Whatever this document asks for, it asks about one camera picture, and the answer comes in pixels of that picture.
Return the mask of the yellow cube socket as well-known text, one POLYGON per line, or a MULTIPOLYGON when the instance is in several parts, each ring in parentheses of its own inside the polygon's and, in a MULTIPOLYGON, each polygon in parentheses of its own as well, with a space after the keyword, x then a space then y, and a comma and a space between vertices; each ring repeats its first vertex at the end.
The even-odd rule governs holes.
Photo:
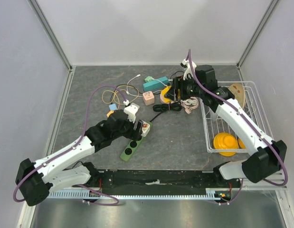
POLYGON ((178 101, 180 99, 179 91, 175 93, 175 90, 171 88, 170 85, 163 89, 161 93, 165 93, 165 97, 173 100, 173 102, 178 101))

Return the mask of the white cube adapter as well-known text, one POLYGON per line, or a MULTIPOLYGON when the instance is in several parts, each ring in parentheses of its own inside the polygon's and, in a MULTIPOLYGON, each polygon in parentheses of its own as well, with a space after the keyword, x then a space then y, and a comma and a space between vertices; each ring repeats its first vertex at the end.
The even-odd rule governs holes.
POLYGON ((145 122, 145 121, 143 121, 143 124, 142 124, 142 134, 141 134, 141 136, 142 137, 146 137, 147 134, 149 133, 149 131, 151 130, 151 127, 152 127, 152 123, 151 122, 145 122))

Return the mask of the green power strip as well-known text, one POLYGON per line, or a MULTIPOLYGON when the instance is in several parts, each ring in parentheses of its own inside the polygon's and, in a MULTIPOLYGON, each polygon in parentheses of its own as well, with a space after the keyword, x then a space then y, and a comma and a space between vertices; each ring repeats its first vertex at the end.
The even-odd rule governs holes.
POLYGON ((120 158, 124 162, 128 162, 133 155, 136 153, 142 142, 144 141, 146 137, 140 137, 138 141, 130 141, 130 143, 127 145, 127 147, 124 149, 124 151, 121 153, 120 158))

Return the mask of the pink round socket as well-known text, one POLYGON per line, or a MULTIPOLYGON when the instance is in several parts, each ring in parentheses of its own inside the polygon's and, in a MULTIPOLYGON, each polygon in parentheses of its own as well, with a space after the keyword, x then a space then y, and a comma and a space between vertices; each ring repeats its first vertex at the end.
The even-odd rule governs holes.
POLYGON ((166 98, 165 95, 166 95, 165 93, 160 94, 160 100, 161 100, 162 104, 168 104, 168 103, 173 102, 173 100, 166 98))

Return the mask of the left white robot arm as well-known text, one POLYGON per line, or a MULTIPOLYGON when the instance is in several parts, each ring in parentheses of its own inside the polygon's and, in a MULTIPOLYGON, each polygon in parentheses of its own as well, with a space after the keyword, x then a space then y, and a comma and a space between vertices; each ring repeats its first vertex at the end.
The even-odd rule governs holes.
POLYGON ((20 191, 28 206, 35 206, 50 193, 71 186, 93 187, 99 182, 99 171, 91 162, 69 168, 76 161, 111 145, 124 137, 132 141, 142 138, 144 122, 129 119, 123 110, 113 112, 106 120, 84 131, 78 139, 56 153, 36 160, 23 160, 16 176, 16 191, 20 191))

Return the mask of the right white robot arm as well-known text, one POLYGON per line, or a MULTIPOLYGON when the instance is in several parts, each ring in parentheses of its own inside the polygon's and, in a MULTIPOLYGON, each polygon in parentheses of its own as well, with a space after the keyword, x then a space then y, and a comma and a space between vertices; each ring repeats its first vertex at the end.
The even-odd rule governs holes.
POLYGON ((184 80, 179 76, 173 78, 171 90, 175 97, 183 100, 200 98, 203 104, 232 128, 250 155, 247 160, 230 161, 217 166, 218 172, 212 175, 216 186, 223 187, 230 179, 235 178, 246 178, 252 183, 265 181, 275 186, 284 186, 288 182, 284 165, 286 144, 282 140, 274 141, 262 131, 241 108, 227 87, 220 87, 214 82, 208 90, 199 81, 184 80))

